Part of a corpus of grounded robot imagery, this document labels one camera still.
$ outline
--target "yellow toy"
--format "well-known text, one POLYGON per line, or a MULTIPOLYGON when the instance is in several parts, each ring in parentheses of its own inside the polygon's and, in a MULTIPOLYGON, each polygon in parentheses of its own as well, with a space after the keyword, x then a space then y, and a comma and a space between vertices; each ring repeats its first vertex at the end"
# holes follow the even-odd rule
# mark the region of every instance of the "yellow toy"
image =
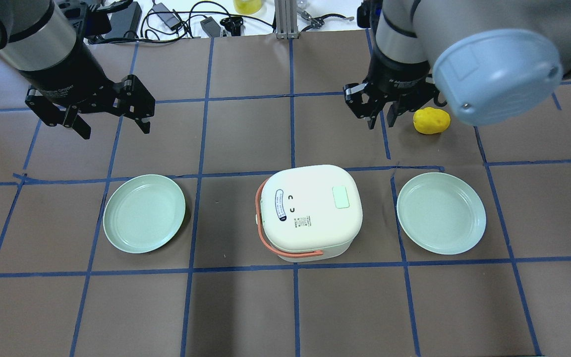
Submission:
POLYGON ((451 116, 436 108, 418 109, 413 114, 413 126, 422 134, 437 134, 449 128, 451 116))

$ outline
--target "white lunch box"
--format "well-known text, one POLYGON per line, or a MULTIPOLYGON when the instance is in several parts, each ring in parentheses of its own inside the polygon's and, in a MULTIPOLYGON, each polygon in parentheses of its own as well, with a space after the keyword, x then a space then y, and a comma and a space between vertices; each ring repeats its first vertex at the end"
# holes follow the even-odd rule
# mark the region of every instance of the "white lunch box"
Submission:
POLYGON ((342 254, 363 220, 354 179, 333 165, 278 172, 259 187, 255 204, 261 241, 288 262, 342 254))

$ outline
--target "light green plate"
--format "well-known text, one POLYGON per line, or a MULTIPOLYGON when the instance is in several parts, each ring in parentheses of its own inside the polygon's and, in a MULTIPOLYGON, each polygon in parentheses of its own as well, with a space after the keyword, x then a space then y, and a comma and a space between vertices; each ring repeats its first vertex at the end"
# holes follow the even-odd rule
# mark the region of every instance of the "light green plate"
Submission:
POLYGON ((144 175, 123 183, 109 198, 103 229, 109 242, 127 253, 146 253, 168 242, 186 212, 184 194, 172 179, 144 175))
POLYGON ((482 200, 455 176, 428 172, 410 179, 398 195, 398 219, 418 246, 439 254, 473 248, 486 229, 482 200))

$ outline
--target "robotic arm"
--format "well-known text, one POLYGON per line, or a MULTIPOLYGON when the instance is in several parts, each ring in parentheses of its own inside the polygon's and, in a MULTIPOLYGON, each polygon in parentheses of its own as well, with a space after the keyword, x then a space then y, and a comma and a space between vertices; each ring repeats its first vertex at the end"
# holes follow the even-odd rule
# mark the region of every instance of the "robotic arm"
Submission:
POLYGON ((82 39, 109 32, 111 6, 79 0, 0 0, 0 55, 32 84, 25 103, 48 126, 91 133, 79 113, 107 112, 133 119, 149 133, 156 100, 136 75, 109 80, 82 39))
POLYGON ((372 59, 343 91, 370 129, 386 103, 391 127, 431 99, 444 106, 440 91, 462 122, 500 122, 571 78, 571 0, 365 0, 358 24, 374 29, 372 59))

